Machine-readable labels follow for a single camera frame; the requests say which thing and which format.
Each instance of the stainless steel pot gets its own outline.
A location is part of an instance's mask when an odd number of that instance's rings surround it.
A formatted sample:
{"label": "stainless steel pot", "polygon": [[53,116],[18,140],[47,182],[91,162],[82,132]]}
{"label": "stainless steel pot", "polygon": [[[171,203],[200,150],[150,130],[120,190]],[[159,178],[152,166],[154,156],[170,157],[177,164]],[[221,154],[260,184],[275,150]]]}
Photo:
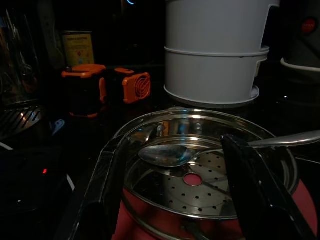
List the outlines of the stainless steel pot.
{"label": "stainless steel pot", "polygon": [[[199,155],[197,160],[174,169],[152,166],[138,157],[141,148],[151,145],[179,144],[198,150],[220,146],[223,134],[247,142],[274,137],[236,116],[184,108],[150,113],[122,127],[115,138],[130,138],[123,202],[132,217],[162,239],[241,238],[223,153]],[[266,148],[259,153],[293,194],[299,178],[291,152]]]}

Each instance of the white container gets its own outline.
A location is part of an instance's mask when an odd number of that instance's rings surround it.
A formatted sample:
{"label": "white container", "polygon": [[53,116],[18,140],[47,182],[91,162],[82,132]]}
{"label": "white container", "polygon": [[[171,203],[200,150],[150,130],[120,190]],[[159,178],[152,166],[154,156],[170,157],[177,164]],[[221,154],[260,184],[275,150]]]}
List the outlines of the white container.
{"label": "white container", "polygon": [[253,87],[260,62],[269,48],[254,54],[222,55],[181,52],[165,48],[164,89],[180,102],[207,108],[232,108],[259,95]]}
{"label": "white container", "polygon": [[261,49],[271,6],[280,0],[166,0],[166,47],[242,54]]}

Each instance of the orange device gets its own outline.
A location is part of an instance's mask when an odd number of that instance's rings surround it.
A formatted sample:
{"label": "orange device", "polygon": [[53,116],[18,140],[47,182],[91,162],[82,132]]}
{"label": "orange device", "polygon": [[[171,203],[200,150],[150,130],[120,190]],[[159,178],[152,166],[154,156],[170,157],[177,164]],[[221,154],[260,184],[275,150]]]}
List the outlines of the orange device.
{"label": "orange device", "polygon": [[74,117],[95,118],[107,101],[106,67],[83,64],[62,72],[68,94],[69,113]]}
{"label": "orange device", "polygon": [[133,70],[116,68],[114,70],[123,86],[123,101],[126,104],[133,104],[146,99],[151,93],[150,75],[147,72],[135,73]]}

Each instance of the cable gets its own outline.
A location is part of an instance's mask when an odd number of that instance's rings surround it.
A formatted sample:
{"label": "cable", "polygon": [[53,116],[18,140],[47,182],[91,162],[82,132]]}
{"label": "cable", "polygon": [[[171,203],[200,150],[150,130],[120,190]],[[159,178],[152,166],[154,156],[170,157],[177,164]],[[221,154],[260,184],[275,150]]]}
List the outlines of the cable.
{"label": "cable", "polygon": [[13,148],[9,147],[8,145],[0,142],[0,147],[3,147],[4,149],[7,149],[7,150],[13,150]]}

